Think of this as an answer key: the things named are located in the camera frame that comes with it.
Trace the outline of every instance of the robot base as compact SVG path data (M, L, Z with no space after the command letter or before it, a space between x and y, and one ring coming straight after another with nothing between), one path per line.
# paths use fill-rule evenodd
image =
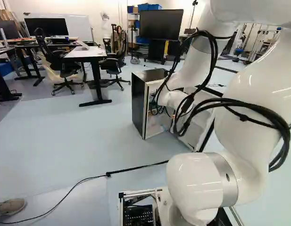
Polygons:
M181 215L179 209L173 205L173 200L169 194L167 187L156 189L127 191L119 193L119 216L120 226L125 224L125 210L128 206L142 206L148 209L149 204L153 207L153 221L143 222L139 225L160 225L161 226L194 226L188 223ZM217 217L208 224L208 226L242 226L243 223L238 217L234 208L220 208Z

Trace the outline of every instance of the black desk leg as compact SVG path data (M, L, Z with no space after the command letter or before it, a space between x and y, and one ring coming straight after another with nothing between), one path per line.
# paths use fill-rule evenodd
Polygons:
M112 102L112 100L102 99L101 88L100 88L100 69L99 69L98 60L97 59L92 60L91 66L92 66L92 71L93 71L94 82L95 84L97 84L96 92L97 92L98 100L80 104L79 105L80 107L100 105L100 104L106 104L106 103Z
M2 101L10 101L10 100L18 100L18 96L13 95L2 75L0 74L0 102Z
M33 67L34 67L34 70L35 70L35 72L37 74L37 78L38 78L38 80L36 80L36 82L33 84L33 86L38 86L38 84L40 84L41 81L45 77L44 76L41 76L40 71L38 70L37 64L36 64L36 62L35 62L35 60L33 58L33 54L32 54L31 48L27 48L27 53L28 53L28 56L30 58L30 61L31 61Z
M15 78L14 80L27 80L27 79L37 79L37 81L33 84L33 86L37 86L45 77L41 77L41 75L39 74L39 71L38 71L38 69L36 69L36 71L38 71L38 73L37 73L37 75L31 75L31 71L30 71L30 69L29 69L29 67L28 67L28 65L26 64L26 62L25 62L25 57L24 57L24 55L23 55L23 52L22 52L22 49L21 48L17 48L16 49L16 52L17 52L17 56L19 57L19 59L21 60L21 62L22 62L22 65L23 65L23 67L24 67L24 69L25 69L25 71L26 71L26 73L27 73L27 76L21 76L21 77L17 77L17 78ZM31 60L31 63L33 64L35 64L36 65L36 63L34 62L34 59L33 59L33 57L32 57L32 60Z
M18 75L18 77L20 77L21 74L19 73L19 71L18 71L18 67L17 67L17 65L16 65L16 63L15 63L15 52L10 52L10 51L8 51L8 52L7 52L7 56L9 57L10 63L11 63L11 65L12 65L12 67L13 67L13 70L14 70L15 73Z
M83 82L87 82L87 74L85 73L84 62L81 62L81 67L83 68Z

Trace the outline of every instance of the whiteboard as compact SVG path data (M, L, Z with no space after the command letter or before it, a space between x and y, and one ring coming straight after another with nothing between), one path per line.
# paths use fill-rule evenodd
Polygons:
M79 37L81 41L93 41L89 16L76 14L30 13L22 18L65 18L69 36Z

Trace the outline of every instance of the beige shoe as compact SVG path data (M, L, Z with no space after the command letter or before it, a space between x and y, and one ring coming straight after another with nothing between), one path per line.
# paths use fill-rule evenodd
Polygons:
M13 215L21 211L26 205L24 199L10 199L5 202L0 202L0 216Z

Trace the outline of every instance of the floor cable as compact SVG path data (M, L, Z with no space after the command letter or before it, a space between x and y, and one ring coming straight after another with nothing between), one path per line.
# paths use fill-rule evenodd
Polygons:
M45 215L51 213L53 210L55 210L64 200L65 198L67 198L67 196L74 190L74 188L76 188L78 185L82 184L83 182L86 182L88 180L93 180L93 179L97 179L97 178L102 178L102 177L107 177L107 178L110 178L113 174L117 174L117 173L123 173L123 172L128 172L128 171L133 171L133 170L138 170L138 169L142 169L142 168L146 168L146 167L150 167L150 166L157 166L157 165L162 165L162 164L165 164L165 163L168 163L168 160L166 161L161 161L161 162L157 162L157 163L154 163L154 164L149 164L149 165L143 165L143 166L137 166L137 167L132 167L132 168L127 168L127 169L121 169L121 170L116 170L116 171L111 171L111 172L106 172L106 174L102 174L102 175L99 175L99 176L95 176L95 177L90 177L90 178L85 178L79 182L77 182L71 189L70 191L68 191L68 193L53 207L51 208L50 210L48 210L47 212L41 214L41 215L38 215L36 217L33 217L33 218L28 218L28 219L25 219L25 220L20 220L20 221L16 221L16 222L1 222L0 221L0 224L4 224L4 225L11 225L11 224L18 224L18 223L22 223L22 222L25 222L25 221L29 221L29 220L33 220L33 219L37 219L37 218L41 218L41 217L44 217Z

